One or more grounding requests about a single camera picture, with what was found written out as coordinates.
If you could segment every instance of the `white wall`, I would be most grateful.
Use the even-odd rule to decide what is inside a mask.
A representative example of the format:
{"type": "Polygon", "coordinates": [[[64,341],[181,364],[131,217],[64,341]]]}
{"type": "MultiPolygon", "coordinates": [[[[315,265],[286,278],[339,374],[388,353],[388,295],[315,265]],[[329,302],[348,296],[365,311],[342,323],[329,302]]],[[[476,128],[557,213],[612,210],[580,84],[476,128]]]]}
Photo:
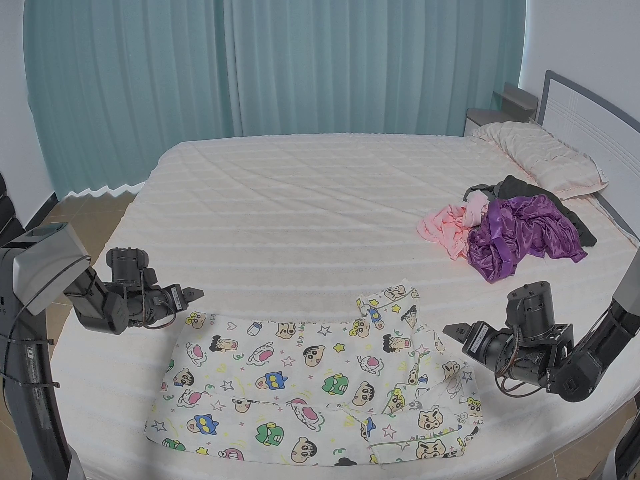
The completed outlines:
{"type": "Polygon", "coordinates": [[[0,0],[0,173],[26,225],[53,193],[27,103],[22,52],[24,0],[0,0]]]}
{"type": "Polygon", "coordinates": [[[640,0],[527,0],[520,87],[540,98],[547,69],[640,119],[640,0]]]}

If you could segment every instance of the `white headboard panel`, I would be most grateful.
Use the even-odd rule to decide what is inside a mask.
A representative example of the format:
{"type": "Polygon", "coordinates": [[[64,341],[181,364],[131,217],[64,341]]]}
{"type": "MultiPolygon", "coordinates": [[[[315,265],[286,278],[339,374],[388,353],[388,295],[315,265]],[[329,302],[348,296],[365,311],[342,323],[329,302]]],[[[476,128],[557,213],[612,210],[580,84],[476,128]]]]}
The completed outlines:
{"type": "Polygon", "coordinates": [[[538,122],[596,162],[609,180],[598,199],[619,224],[640,235],[640,122],[550,70],[538,122]]]}

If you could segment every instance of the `green cartoon character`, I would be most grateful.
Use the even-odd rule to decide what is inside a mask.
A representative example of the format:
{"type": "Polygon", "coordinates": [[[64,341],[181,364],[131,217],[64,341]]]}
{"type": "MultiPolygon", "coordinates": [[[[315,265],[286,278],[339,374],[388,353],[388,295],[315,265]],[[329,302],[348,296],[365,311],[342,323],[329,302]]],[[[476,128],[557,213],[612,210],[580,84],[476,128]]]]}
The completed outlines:
{"type": "Polygon", "coordinates": [[[162,446],[166,446],[167,448],[171,448],[172,450],[178,450],[181,452],[184,452],[185,450],[187,450],[187,448],[184,447],[184,444],[182,444],[180,441],[176,439],[167,438],[164,441],[162,441],[162,446]]]}
{"type": "Polygon", "coordinates": [[[336,373],[331,377],[324,379],[323,391],[329,393],[329,395],[344,395],[349,387],[349,379],[341,373],[336,373]]]}
{"type": "Polygon", "coordinates": [[[278,446],[284,437],[284,430],[274,422],[260,425],[255,431],[258,432],[256,440],[265,446],[278,446]]]}

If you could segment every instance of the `black garment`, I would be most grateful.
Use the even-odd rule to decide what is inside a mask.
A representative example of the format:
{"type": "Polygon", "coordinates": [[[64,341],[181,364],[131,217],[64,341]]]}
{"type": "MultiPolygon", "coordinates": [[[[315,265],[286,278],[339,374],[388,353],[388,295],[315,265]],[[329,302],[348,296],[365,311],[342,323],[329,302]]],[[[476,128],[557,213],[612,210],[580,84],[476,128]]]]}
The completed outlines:
{"type": "Polygon", "coordinates": [[[471,187],[465,193],[464,200],[467,200],[467,196],[473,190],[482,190],[487,197],[489,197],[489,201],[493,199],[511,199],[512,197],[518,196],[526,196],[533,197],[540,194],[544,194],[551,202],[556,205],[556,208],[560,210],[560,213],[567,217],[571,224],[573,224],[574,228],[578,231],[578,237],[580,238],[580,245],[582,247],[593,247],[596,245],[598,241],[595,236],[591,234],[589,228],[585,226],[584,222],[580,220],[580,217],[576,215],[576,213],[572,212],[562,204],[562,201],[558,199],[558,197],[549,192],[548,190],[544,190],[544,188],[536,187],[535,185],[530,185],[526,181],[519,180],[514,176],[508,175],[503,181],[498,183],[498,185],[489,186],[489,185],[476,185],[471,187]]]}

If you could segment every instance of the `white bed sheet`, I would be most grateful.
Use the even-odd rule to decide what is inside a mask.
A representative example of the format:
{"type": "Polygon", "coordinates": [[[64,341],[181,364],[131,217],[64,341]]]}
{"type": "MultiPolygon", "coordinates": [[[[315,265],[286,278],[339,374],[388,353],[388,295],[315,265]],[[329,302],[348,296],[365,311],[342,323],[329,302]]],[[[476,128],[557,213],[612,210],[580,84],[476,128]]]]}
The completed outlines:
{"type": "MultiPolygon", "coordinates": [[[[106,249],[145,249],[160,284],[205,291],[192,309],[247,318],[352,318],[356,295],[407,278],[434,329],[478,319],[500,327],[510,290],[549,280],[556,321],[573,323],[580,337],[608,305],[636,250],[590,196],[566,202],[598,238],[585,260],[528,256],[515,276],[494,285],[415,231],[428,210],[507,174],[527,178],[498,148],[475,138],[334,134],[182,143],[162,156],[106,249]]],[[[107,279],[103,258],[96,268],[107,279]]],[[[286,466],[172,451],[144,437],[182,321],[114,337],[85,330],[73,315],[67,320],[52,371],[61,384],[56,393],[65,434],[88,477],[271,480],[291,474],[286,466]]],[[[306,468],[305,478],[498,478],[587,433],[629,400],[640,389],[639,353],[640,340],[631,341],[594,395],[579,404],[544,392],[509,399],[476,365],[485,424],[464,457],[306,468]]]]}

